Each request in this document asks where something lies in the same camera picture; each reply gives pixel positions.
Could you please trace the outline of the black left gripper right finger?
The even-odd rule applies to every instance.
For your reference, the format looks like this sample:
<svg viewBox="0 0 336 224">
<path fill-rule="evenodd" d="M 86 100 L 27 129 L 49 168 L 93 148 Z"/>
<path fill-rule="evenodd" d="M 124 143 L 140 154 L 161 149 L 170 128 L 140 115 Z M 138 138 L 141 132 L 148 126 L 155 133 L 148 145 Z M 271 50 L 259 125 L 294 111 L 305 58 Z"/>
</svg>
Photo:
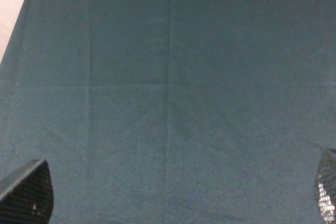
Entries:
<svg viewBox="0 0 336 224">
<path fill-rule="evenodd" d="M 314 197 L 323 223 L 335 223 L 335 149 L 326 149 L 321 154 Z"/>
</svg>

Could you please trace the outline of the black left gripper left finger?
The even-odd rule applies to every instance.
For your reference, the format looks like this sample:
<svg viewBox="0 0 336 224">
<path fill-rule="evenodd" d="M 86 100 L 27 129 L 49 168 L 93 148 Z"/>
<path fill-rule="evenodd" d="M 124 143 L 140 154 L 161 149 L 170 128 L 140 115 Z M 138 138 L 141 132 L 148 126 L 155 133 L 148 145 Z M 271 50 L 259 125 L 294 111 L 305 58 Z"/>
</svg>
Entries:
<svg viewBox="0 0 336 224">
<path fill-rule="evenodd" d="M 1 223 L 49 223 L 54 191 L 48 162 L 32 159 L 1 179 Z"/>
</svg>

